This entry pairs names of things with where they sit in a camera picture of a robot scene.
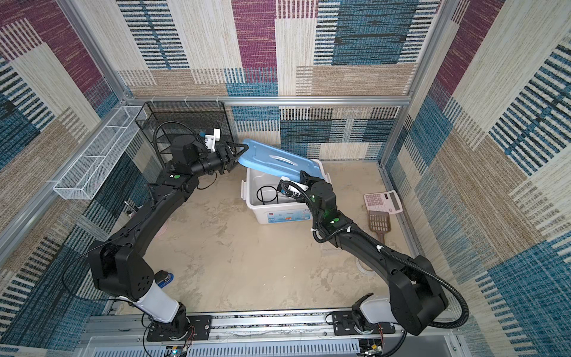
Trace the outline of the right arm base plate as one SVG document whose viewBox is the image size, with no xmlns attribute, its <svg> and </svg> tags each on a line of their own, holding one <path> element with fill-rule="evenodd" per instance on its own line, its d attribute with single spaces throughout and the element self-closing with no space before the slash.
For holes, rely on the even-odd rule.
<svg viewBox="0 0 571 357">
<path fill-rule="evenodd" d="M 380 336 L 394 334 L 396 326 L 392 323 L 370 323 L 356 311 L 333 311 L 326 315 L 325 322 L 333 328 L 335 336 Z"/>
</svg>

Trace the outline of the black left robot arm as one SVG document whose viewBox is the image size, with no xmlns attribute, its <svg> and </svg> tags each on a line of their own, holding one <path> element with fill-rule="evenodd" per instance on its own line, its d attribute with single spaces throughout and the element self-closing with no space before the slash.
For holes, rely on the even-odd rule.
<svg viewBox="0 0 571 357">
<path fill-rule="evenodd" d="M 150 320 L 150 328 L 171 341 L 185 341 L 193 334 L 183 303 L 171 298 L 155 280 L 144 259 L 150 243 L 170 216 L 199 187 L 205 175 L 232 171 L 248 145 L 225 141 L 220 130 L 200 135 L 182 123 L 184 132 L 170 145 L 172 159 L 160 160 L 161 173 L 150 184 L 150 200 L 105 242 L 93 242 L 83 253 L 94 287 L 136 307 Z"/>
</svg>

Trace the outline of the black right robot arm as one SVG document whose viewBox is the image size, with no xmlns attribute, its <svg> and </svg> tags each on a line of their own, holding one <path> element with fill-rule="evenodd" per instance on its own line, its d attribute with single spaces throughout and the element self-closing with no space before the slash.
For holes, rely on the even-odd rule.
<svg viewBox="0 0 571 357">
<path fill-rule="evenodd" d="M 391 312 L 405 331 L 418 336 L 427 327 L 452 330 L 468 321 L 465 298 L 436 274 L 428 259 L 410 257 L 370 236 L 338 209 L 330 183 L 304 171 L 301 175 L 301 184 L 283 180 L 279 191 L 309 208 L 316 242 L 349 252 L 385 281 Z"/>
</svg>

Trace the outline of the blue plastic box lid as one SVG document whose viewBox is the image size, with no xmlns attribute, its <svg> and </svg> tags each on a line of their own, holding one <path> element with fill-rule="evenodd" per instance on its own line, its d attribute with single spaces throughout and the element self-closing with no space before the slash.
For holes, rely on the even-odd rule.
<svg viewBox="0 0 571 357">
<path fill-rule="evenodd" d="M 310 159 L 285 150 L 246 138 L 242 142 L 248 146 L 239 157 L 239 163 L 253 170 L 276 177 L 286 177 L 301 183 L 301 172 L 324 179 L 321 166 Z"/>
</svg>

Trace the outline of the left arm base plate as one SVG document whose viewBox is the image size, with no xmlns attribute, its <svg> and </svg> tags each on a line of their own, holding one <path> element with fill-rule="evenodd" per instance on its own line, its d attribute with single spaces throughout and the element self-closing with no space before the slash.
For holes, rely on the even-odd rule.
<svg viewBox="0 0 571 357">
<path fill-rule="evenodd" d="M 179 316 L 171 323 L 152 322 L 146 342 L 190 342 L 206 341 L 211 333 L 212 315 Z"/>
</svg>

